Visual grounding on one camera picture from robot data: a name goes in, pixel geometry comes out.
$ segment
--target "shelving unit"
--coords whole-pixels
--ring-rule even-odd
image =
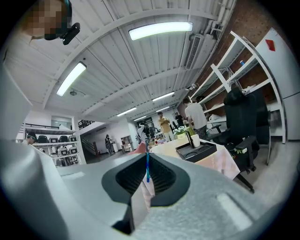
[[[223,107],[223,106],[224,106],[224,103],[222,103],[222,104],[220,104],[220,105],[217,105],[217,106],[214,106],[214,107],[212,107],[211,109],[204,111],[204,113],[208,113],[208,112],[210,112],[210,111],[212,111],[212,110],[215,110],[215,109],[217,109],[217,108],[219,108],[219,107]]]
[[[78,155],[77,153],[69,154],[69,155],[64,155],[64,156],[58,156],[58,157],[53,157],[54,159],[60,159],[60,158],[67,158],[67,157],[72,157]]]
[[[73,130],[64,130],[64,129],[51,129],[43,127],[27,127],[24,126],[25,131],[33,132],[39,135],[73,135],[76,131]]]
[[[53,142],[53,143],[35,143],[32,146],[34,147],[40,147],[40,148],[50,148],[50,147],[57,147],[57,146],[68,146],[72,144],[79,143],[78,141],[76,142]]]
[[[217,96],[219,93],[223,91],[229,92],[231,90],[231,83],[234,80],[239,80],[242,76],[244,76],[246,73],[251,71],[251,69],[259,64],[262,69],[264,70],[267,79],[260,84],[250,88],[247,91],[247,94],[254,92],[255,90],[265,86],[266,84],[271,84],[272,88],[274,90],[275,96],[276,96],[276,102],[272,102],[267,104],[267,108],[269,111],[279,111],[280,112],[280,118],[281,118],[281,126],[271,126],[271,135],[272,136],[281,136],[282,137],[282,143],[285,143],[286,141],[286,127],[285,127],[285,114],[282,106],[282,102],[279,96],[279,92],[276,88],[276,85],[273,81],[272,76],[270,75],[267,67],[261,60],[260,56],[257,54],[255,48],[252,45],[249,45],[243,38],[235,34],[231,31],[231,34],[234,36],[234,40],[231,43],[230,47],[228,48],[227,52],[222,57],[221,61],[215,66],[214,64],[211,65],[212,72],[207,77],[207,79],[202,83],[202,85],[197,89],[197,91],[190,96],[191,98],[197,97],[199,95],[202,95],[215,81],[218,79],[221,81],[221,85],[217,87],[214,91],[212,91],[210,94],[208,94],[201,102],[200,104],[204,106],[204,109],[206,109],[206,106],[204,105],[209,100],[213,99],[215,96]],[[241,52],[244,49],[248,49],[252,56],[249,58],[248,61],[246,61],[236,72],[234,72],[231,76],[228,77],[226,80],[223,77],[223,72],[226,68],[229,68],[231,64],[236,60],[236,58],[241,54]],[[210,111],[213,111],[215,109],[218,109],[220,107],[223,107],[224,104],[218,104],[216,106],[211,107],[210,109],[204,111],[204,113],[208,113]],[[218,122],[225,122],[226,116],[223,116],[219,119],[208,121],[208,123],[218,123]]]
[[[26,134],[29,133],[29,132],[33,132],[37,135],[74,135],[76,133],[76,131],[74,131],[74,130],[52,129],[52,128],[46,128],[46,127],[28,127],[28,126],[26,126],[26,124],[23,124],[23,126],[24,126],[24,129],[25,129],[25,131],[23,133],[24,134],[24,139],[25,139]],[[52,152],[52,147],[58,147],[58,146],[65,147],[65,146],[68,146],[68,145],[76,145],[76,144],[80,144],[80,142],[76,141],[76,142],[35,143],[32,146],[34,146],[38,149],[39,148],[48,148],[49,154],[50,154]],[[64,156],[55,156],[55,157],[52,157],[50,155],[50,157],[52,157],[52,159],[54,161],[56,161],[57,159],[60,159],[60,158],[67,158],[67,157],[73,157],[73,156],[76,156],[78,164],[81,164],[80,157],[79,157],[79,152],[64,155]]]

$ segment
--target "black vent grille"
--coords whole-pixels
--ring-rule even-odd
[[[124,168],[116,175],[116,181],[133,195],[145,176],[146,157]]]
[[[153,181],[155,195],[170,188],[176,181],[176,174],[155,159],[149,162],[150,176]]]
[[[195,56],[196,56],[196,53],[197,53],[197,50],[198,50],[200,40],[201,40],[200,37],[195,36],[194,41],[193,41],[193,46],[192,46],[190,55],[189,55],[188,60],[187,60],[186,69],[191,69],[191,67],[192,67],[192,64],[194,62],[194,59],[195,59]]]

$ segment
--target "black tray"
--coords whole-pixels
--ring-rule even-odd
[[[193,148],[190,143],[176,148],[183,160],[196,163],[217,151],[217,146],[209,142],[201,142],[199,147]]]

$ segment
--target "air conditioning vent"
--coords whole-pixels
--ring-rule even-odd
[[[193,64],[197,58],[197,54],[199,53],[199,50],[202,45],[202,39],[203,36],[200,34],[195,35],[192,45],[190,47],[190,51],[187,55],[187,64],[186,69],[190,70],[193,67]]]

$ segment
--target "person in dark clothing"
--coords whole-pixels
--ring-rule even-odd
[[[109,154],[113,153],[111,139],[109,138],[108,134],[106,135],[106,138],[105,138],[105,147],[108,150]]]
[[[178,128],[174,121],[172,122],[172,124],[173,124],[173,126],[174,126],[175,129]]]
[[[182,120],[182,116],[177,113],[175,113],[175,119],[177,120],[178,126],[183,126],[183,120]]]

